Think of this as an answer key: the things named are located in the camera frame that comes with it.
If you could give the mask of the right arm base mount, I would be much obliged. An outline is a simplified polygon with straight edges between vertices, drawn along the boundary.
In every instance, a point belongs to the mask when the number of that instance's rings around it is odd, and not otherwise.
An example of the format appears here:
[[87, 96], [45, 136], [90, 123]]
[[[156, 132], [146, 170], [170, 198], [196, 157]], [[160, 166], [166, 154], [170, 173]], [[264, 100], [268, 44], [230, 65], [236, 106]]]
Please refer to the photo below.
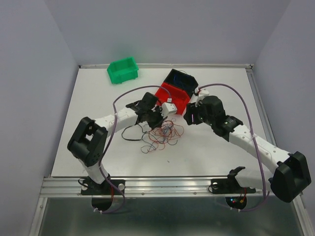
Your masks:
[[245, 167], [237, 167], [229, 172], [226, 178], [213, 178], [208, 186], [208, 191], [213, 194], [245, 194], [255, 193], [255, 188], [241, 187], [236, 180], [236, 176]]

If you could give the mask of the red plastic bin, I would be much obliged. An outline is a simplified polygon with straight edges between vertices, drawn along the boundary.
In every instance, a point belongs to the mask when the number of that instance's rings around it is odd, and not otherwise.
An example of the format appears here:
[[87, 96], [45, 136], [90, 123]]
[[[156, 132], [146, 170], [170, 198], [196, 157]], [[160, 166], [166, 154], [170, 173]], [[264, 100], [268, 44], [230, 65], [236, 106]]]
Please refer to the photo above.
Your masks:
[[[177, 107], [177, 114], [182, 115], [184, 113], [184, 110], [186, 109], [186, 105], [190, 102], [191, 97], [187, 94], [185, 90], [183, 90], [182, 88], [178, 88], [172, 84], [163, 82], [161, 86], [168, 90], [168, 92], [170, 93], [172, 102]], [[162, 103], [167, 102], [167, 99], [169, 98], [169, 94], [166, 90], [159, 88], [155, 93], [155, 96]]]

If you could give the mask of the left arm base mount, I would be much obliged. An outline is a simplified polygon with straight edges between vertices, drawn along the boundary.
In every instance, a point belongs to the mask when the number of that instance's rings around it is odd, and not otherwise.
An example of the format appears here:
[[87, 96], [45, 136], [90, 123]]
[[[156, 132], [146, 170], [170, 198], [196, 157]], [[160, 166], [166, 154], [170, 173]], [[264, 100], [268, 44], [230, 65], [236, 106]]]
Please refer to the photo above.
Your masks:
[[81, 186], [81, 195], [85, 196], [101, 196], [101, 195], [120, 195], [125, 190], [120, 190], [119, 185], [125, 185], [126, 181], [124, 179], [111, 179], [109, 176], [109, 181], [115, 186], [110, 185], [106, 180], [102, 184], [95, 183], [90, 177], [81, 177], [78, 179], [78, 183]]

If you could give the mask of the green plastic bin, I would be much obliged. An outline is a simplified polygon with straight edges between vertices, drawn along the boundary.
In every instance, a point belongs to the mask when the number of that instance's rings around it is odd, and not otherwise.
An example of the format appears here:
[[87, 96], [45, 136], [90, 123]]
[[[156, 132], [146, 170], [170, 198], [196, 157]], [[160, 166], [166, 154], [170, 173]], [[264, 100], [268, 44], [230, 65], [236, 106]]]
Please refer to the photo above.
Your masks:
[[107, 68], [107, 73], [112, 84], [121, 84], [136, 79], [138, 70], [134, 57], [128, 57], [111, 62]]

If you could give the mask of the black plastic bin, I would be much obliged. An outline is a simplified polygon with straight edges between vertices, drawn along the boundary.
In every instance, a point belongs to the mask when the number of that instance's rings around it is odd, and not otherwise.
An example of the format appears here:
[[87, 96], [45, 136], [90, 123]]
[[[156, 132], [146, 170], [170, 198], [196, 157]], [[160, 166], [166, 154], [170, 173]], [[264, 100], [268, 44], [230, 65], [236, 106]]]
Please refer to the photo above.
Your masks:
[[171, 69], [164, 82], [185, 91], [189, 97], [192, 97], [198, 87], [198, 82], [193, 76], [176, 69]]

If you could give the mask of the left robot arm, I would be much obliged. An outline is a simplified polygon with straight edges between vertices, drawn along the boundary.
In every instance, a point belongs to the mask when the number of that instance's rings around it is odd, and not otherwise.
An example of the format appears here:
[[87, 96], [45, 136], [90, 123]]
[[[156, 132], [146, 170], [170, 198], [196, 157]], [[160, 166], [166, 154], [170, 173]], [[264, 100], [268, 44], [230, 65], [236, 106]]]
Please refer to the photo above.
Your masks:
[[109, 190], [109, 174], [103, 167], [105, 144], [119, 130], [146, 122], [151, 128], [161, 125], [165, 106], [155, 95], [147, 92], [141, 100], [127, 104], [121, 110], [102, 118], [84, 117], [72, 134], [67, 149], [79, 160], [93, 181], [93, 189], [103, 194]]

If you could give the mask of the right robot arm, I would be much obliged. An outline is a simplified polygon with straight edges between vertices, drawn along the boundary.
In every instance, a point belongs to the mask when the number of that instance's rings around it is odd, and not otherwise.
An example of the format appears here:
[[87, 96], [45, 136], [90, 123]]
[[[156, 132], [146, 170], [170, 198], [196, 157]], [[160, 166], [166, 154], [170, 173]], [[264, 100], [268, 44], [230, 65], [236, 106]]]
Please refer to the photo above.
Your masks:
[[237, 192], [243, 187], [272, 192], [281, 201], [290, 203], [312, 182], [305, 155], [290, 153], [256, 135], [241, 120], [225, 113], [222, 101], [216, 96], [205, 96], [188, 103], [184, 119], [188, 125], [204, 123], [213, 132], [258, 160], [257, 174], [246, 167], [226, 180], [227, 188]]

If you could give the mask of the aluminium mounting rail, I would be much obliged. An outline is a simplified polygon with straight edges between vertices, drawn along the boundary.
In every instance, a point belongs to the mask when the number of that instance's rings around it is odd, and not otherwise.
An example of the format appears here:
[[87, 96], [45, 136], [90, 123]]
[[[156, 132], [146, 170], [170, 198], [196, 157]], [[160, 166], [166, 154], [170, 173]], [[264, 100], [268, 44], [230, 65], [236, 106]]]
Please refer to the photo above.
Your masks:
[[[83, 198], [78, 177], [45, 178], [39, 196], [42, 198]], [[216, 197], [209, 192], [212, 176], [203, 177], [114, 177], [122, 181], [126, 198], [149, 197]]]

